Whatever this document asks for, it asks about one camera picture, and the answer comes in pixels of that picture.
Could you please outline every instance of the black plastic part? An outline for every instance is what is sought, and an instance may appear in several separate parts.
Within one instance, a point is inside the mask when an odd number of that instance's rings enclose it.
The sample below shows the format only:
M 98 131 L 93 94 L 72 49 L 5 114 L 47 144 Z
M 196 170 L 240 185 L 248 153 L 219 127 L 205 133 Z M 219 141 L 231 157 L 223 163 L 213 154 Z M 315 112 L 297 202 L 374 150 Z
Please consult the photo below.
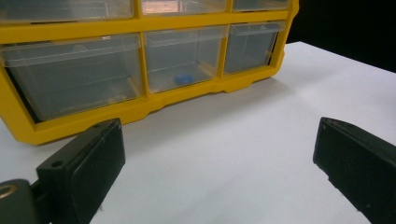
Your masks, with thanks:
M 372 223 L 396 223 L 396 146 L 352 124 L 322 118 L 314 163 Z
M 53 224 L 90 223 L 117 178 L 125 154 L 119 119 L 92 126 L 37 167 L 52 202 Z
M 47 192 L 43 191 L 38 180 L 31 186 L 31 189 L 35 197 L 37 213 L 43 220 L 43 223 L 51 223 L 53 220 L 53 209 L 50 196 Z
M 1 224 L 42 224 L 29 182 L 14 179 L 0 184 Z

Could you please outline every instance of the yellow plastic frame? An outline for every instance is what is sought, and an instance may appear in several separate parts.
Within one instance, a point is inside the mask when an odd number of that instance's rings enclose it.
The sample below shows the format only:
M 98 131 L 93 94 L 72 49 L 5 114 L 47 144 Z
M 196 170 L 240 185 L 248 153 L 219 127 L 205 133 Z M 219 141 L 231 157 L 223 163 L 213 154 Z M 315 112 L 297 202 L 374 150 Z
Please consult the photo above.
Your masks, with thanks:
M 18 95 L 6 69 L 0 65 L 0 117 L 18 141 L 40 145 L 66 136 L 80 133 L 94 123 L 105 119 L 120 118 L 122 124 L 143 119 L 150 112 L 166 105 L 181 102 L 210 92 L 231 92 L 248 87 L 253 82 L 276 74 L 282 64 L 287 36 L 297 14 L 298 0 L 290 0 L 285 10 L 232 12 L 233 1 L 228 0 L 226 12 L 175 17 L 143 16 L 140 1 L 134 1 L 134 17 L 119 21 L 87 21 L 47 24 L 1 24 L 0 44 L 65 40 L 139 33 L 144 43 L 143 32 L 165 29 L 183 29 L 208 25 L 230 25 L 241 22 L 284 21 L 286 28 L 278 34 L 271 62 L 268 66 L 251 69 L 232 76 L 222 74 L 227 49 L 227 38 L 220 47 L 218 75 L 209 81 L 164 91 L 149 92 L 145 46 L 139 50 L 142 67 L 143 96 L 119 104 L 108 105 L 66 117 L 35 123 Z

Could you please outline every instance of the plastic drawer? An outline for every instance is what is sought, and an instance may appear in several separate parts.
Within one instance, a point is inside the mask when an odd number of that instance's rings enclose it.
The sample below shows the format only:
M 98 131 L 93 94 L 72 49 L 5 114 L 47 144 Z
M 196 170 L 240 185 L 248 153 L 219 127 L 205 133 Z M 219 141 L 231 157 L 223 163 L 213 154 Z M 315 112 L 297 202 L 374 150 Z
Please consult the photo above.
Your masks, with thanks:
M 233 11 L 285 9 L 289 0 L 233 0 Z
M 0 1 L 0 21 L 86 21 L 132 18 L 133 0 Z
M 215 76 L 226 34 L 226 26 L 146 32 L 150 91 L 168 91 Z
M 224 75 L 267 65 L 277 33 L 284 28 L 283 21 L 231 25 Z
M 227 0 L 140 0 L 143 15 L 182 15 L 224 12 Z
M 1 49 L 39 120 L 111 105 L 141 95 L 138 35 L 113 35 Z

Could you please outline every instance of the metal screw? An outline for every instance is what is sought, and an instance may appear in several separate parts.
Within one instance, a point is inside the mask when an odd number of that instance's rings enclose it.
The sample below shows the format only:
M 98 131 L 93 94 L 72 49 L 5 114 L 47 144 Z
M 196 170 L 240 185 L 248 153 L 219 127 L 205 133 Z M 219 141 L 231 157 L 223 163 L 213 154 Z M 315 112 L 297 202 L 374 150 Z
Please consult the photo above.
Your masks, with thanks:
M 17 190 L 17 186 L 15 185 L 0 186 L 0 199 L 6 198 L 8 195 L 15 192 L 15 190 Z

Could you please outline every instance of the screw hole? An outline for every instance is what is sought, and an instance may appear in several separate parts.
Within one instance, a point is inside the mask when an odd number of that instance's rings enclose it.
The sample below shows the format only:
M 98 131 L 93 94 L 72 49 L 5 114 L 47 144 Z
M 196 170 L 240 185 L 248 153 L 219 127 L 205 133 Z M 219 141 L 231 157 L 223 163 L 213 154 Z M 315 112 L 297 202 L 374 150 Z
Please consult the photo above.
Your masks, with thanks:
M 8 195 L 12 194 L 17 190 L 15 185 L 5 185 L 0 187 L 0 199 L 6 198 Z
M 55 168 L 61 166 L 62 164 L 64 164 L 62 161 L 55 161 L 50 166 Z

